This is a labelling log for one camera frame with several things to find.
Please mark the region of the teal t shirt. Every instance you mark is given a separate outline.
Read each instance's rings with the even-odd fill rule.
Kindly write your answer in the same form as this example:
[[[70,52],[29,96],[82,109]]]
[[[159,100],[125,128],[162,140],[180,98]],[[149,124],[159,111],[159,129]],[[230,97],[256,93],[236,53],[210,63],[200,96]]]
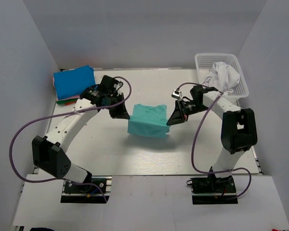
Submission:
[[[166,138],[170,131],[167,121],[166,105],[135,104],[128,121],[127,132],[142,137]]]

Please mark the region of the white t shirt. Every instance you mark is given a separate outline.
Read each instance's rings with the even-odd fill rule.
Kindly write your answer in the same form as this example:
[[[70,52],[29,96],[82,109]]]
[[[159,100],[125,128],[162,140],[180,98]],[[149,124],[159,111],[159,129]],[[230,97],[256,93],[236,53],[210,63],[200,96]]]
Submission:
[[[214,62],[202,84],[232,95],[239,82],[240,74],[231,65],[225,62]]]

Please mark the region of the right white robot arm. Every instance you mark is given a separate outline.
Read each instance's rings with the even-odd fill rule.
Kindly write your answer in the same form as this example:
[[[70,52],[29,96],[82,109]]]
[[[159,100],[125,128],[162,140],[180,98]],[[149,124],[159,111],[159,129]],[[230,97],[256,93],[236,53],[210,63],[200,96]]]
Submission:
[[[222,150],[215,162],[205,174],[213,175],[208,179],[208,187],[219,192],[225,187],[225,178],[236,171],[236,163],[240,157],[257,143],[257,130],[254,111],[242,109],[223,97],[223,92],[215,87],[194,84],[190,90],[192,99],[184,101],[180,88],[176,88],[171,96],[176,99],[175,108],[167,121],[168,126],[188,121],[190,115],[214,112],[222,121]]]

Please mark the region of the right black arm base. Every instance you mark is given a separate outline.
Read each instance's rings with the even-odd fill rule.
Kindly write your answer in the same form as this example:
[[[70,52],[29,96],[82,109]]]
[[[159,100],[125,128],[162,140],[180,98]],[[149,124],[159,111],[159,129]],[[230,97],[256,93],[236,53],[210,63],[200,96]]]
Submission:
[[[233,177],[216,180],[209,178],[191,178],[186,182],[191,187],[193,205],[231,205],[238,204]]]

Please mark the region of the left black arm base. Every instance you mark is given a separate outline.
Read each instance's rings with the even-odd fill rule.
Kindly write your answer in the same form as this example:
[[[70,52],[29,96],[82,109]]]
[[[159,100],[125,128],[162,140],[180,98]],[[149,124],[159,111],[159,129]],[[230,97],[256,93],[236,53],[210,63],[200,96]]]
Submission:
[[[103,192],[103,195],[95,186],[78,186],[70,181],[65,181],[62,188],[60,203],[63,204],[106,204],[111,193],[112,177],[95,176],[92,183],[96,184]]]

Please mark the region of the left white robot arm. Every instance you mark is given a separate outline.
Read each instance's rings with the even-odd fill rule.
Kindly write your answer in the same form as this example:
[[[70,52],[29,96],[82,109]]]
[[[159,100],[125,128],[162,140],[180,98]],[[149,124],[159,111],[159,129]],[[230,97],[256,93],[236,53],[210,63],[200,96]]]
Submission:
[[[75,182],[81,192],[92,187],[92,174],[73,164],[68,148],[82,128],[100,110],[109,110],[113,119],[130,119],[125,106],[126,97],[120,91],[126,79],[104,75],[97,85],[87,87],[79,96],[75,108],[51,131],[32,141],[33,163],[57,179]]]

